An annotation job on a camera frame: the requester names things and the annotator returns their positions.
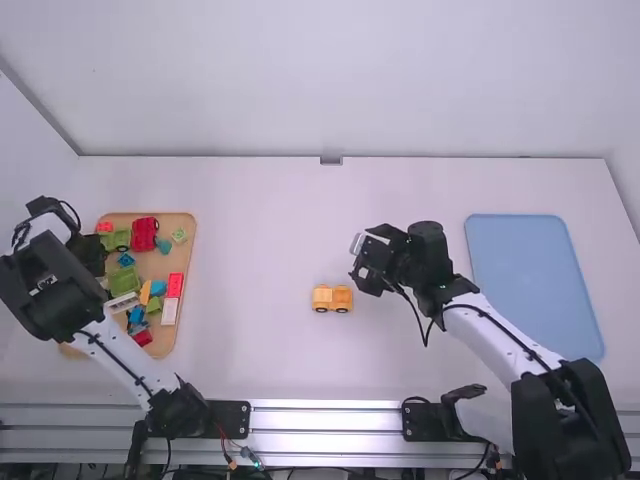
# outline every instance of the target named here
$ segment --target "robotic arm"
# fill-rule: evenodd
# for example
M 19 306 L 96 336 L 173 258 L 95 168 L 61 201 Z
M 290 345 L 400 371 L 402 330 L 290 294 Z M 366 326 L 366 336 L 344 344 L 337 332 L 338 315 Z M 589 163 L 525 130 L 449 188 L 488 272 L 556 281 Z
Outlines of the robotic arm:
M 406 233 L 383 224 L 367 232 L 351 246 L 358 289 L 396 292 L 411 303 L 403 286 L 412 288 L 420 312 L 465 343 L 511 394 L 510 417 L 492 416 L 486 387 L 462 387 L 442 396 L 430 424 L 450 438 L 482 437 L 514 453 L 529 480 L 595 480 L 629 470 L 629 450 L 596 365 L 566 361 L 539 345 L 454 274 L 439 223 L 418 222 Z M 405 439 L 411 440 L 406 431 Z
M 109 370 L 147 412 L 152 434 L 204 433 L 212 412 L 200 393 L 160 368 L 104 310 L 107 294 L 95 279 L 105 273 L 99 236 L 80 234 L 79 219 L 56 199 L 27 208 L 32 216 L 0 257 L 0 299 L 11 313 L 34 337 L 70 343 Z

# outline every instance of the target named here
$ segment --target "red toy block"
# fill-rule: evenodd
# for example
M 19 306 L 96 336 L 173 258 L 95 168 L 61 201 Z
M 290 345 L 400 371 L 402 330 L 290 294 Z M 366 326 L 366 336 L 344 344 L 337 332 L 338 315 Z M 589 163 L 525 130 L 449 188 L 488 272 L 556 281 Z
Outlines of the red toy block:
M 113 223 L 100 222 L 96 225 L 96 232 L 113 232 Z
M 156 233 L 158 220 L 155 217 L 142 217 L 131 224 L 131 250 L 134 252 L 148 252 L 156 248 Z
M 167 298 L 180 298 L 182 294 L 182 283 L 184 282 L 184 274 L 170 273 L 167 282 Z
M 151 332 L 149 331 L 149 329 L 143 330 L 140 333 L 136 333 L 132 338 L 141 347 L 144 347 L 145 345 L 153 342 L 153 337 L 151 336 Z

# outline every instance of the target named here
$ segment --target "wooden tray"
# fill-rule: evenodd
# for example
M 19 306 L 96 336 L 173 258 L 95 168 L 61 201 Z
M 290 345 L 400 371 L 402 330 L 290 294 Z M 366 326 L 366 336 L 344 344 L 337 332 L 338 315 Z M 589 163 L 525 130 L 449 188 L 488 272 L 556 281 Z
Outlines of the wooden tray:
M 180 325 L 180 312 L 184 294 L 187 288 L 187 273 L 189 270 L 189 261 L 191 259 L 191 250 L 193 248 L 193 240 L 196 234 L 196 220 L 189 213 L 107 213 L 103 215 L 99 222 L 112 222 L 114 228 L 131 228 L 131 222 L 140 217 L 152 216 L 158 219 L 160 229 L 158 237 L 171 240 L 171 233 L 178 228 L 184 229 L 187 233 L 187 240 L 184 243 L 176 245 L 173 241 L 173 248 L 169 255 L 162 255 L 158 249 L 151 252 L 133 252 L 129 250 L 129 254 L 136 259 L 136 268 L 141 280 L 167 280 L 172 272 L 180 272 L 184 274 L 184 284 L 182 286 L 182 296 L 178 305 L 178 317 L 176 324 L 172 326 L 161 326 L 160 318 L 162 313 L 154 313 L 145 316 L 145 319 L 151 325 L 151 335 L 153 342 L 146 345 L 144 350 L 153 358 L 164 358 L 171 350 L 176 341 L 178 334 L 178 325 Z M 114 252 L 107 258 L 107 272 L 111 272 L 118 266 L 118 256 L 120 254 Z M 114 319 L 122 326 L 127 327 L 126 313 L 114 315 Z M 86 357 L 82 352 L 74 349 L 69 344 L 60 345 L 60 351 L 70 358 Z

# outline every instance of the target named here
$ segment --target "light blue mat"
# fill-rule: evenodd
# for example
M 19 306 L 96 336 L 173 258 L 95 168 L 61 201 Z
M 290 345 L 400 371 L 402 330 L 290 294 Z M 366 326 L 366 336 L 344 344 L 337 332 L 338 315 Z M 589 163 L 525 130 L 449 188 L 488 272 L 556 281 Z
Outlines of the light blue mat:
M 567 360 L 604 357 L 602 334 L 561 218 L 474 214 L 465 230 L 475 283 L 503 317 Z

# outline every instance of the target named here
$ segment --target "blue toy block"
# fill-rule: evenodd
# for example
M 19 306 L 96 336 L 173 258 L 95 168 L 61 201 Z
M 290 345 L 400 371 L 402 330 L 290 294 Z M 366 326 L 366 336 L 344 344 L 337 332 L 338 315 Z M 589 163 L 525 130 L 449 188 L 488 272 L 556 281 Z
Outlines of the blue toy block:
M 122 255 L 120 255 L 118 257 L 118 263 L 122 267 L 128 267 L 128 266 L 133 265 L 134 263 L 136 263 L 136 259 L 133 258 L 128 253 L 123 253 Z
M 143 323 L 141 323 L 140 325 L 131 325 L 129 330 L 127 330 L 127 333 L 133 337 L 139 334 L 140 332 L 144 332 L 148 328 L 149 328 L 149 324 L 143 321 Z
M 144 307 L 138 305 L 136 308 L 131 310 L 129 322 L 132 325 L 141 325 L 144 322 Z
M 156 239 L 156 247 L 158 247 L 158 250 L 160 250 L 160 253 L 163 255 L 169 255 L 172 246 L 169 240 Z
M 160 297 L 167 293 L 167 282 L 164 280 L 154 280 L 151 282 L 151 296 Z

